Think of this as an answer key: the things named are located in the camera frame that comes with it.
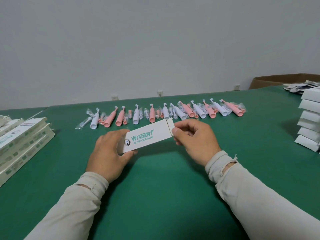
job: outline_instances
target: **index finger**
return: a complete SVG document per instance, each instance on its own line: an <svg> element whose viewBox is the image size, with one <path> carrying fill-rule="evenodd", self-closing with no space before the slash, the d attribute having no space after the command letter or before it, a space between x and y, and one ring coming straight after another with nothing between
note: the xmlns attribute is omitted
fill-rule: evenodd
<svg viewBox="0 0 320 240"><path fill-rule="evenodd" d="M118 142L124 136L126 133L128 133L130 130L129 129L119 129L115 131L111 136L110 136L110 144L116 146L118 145Z"/></svg>
<svg viewBox="0 0 320 240"><path fill-rule="evenodd" d="M194 131L196 132L202 126L206 125L205 123L195 120L195 119L187 119L174 123L175 127L182 129L183 131Z"/></svg>

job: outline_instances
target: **brown cardboard box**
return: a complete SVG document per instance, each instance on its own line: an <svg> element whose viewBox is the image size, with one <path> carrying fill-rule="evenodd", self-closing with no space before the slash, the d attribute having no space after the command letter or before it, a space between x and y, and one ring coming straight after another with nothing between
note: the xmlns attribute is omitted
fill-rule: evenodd
<svg viewBox="0 0 320 240"><path fill-rule="evenodd" d="M264 88L269 86L279 86L290 83L304 83L306 80L320 82L320 75L298 73L272 76L258 76L252 79L249 89Z"/></svg>

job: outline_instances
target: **person's left hand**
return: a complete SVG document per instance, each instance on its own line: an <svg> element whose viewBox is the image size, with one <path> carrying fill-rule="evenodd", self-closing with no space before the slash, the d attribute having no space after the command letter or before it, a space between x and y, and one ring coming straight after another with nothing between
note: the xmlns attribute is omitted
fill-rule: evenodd
<svg viewBox="0 0 320 240"><path fill-rule="evenodd" d="M90 155L85 171L98 173L109 183L117 179L130 158L138 153L138 151L130 151L122 156L117 153L119 140L129 131L128 129L120 129L100 136L93 153Z"/></svg>

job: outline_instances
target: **person's right arm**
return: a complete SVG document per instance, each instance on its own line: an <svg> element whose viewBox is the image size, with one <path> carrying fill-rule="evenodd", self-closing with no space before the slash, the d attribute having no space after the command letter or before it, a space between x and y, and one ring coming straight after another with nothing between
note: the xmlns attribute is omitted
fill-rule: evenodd
<svg viewBox="0 0 320 240"><path fill-rule="evenodd" d="M277 194L222 151L209 125L197 120L175 123L176 143L205 166L221 198L250 239L319 239L320 221Z"/></svg>

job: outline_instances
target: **printed icon on box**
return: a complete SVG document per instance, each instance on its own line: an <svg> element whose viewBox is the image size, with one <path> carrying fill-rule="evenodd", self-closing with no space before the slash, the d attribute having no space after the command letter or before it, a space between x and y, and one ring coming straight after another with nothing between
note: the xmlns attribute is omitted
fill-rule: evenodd
<svg viewBox="0 0 320 240"><path fill-rule="evenodd" d="M126 146L130 145L130 143L131 143L131 141L130 141L129 139L125 139L125 140L124 140L124 144L125 144Z"/></svg>

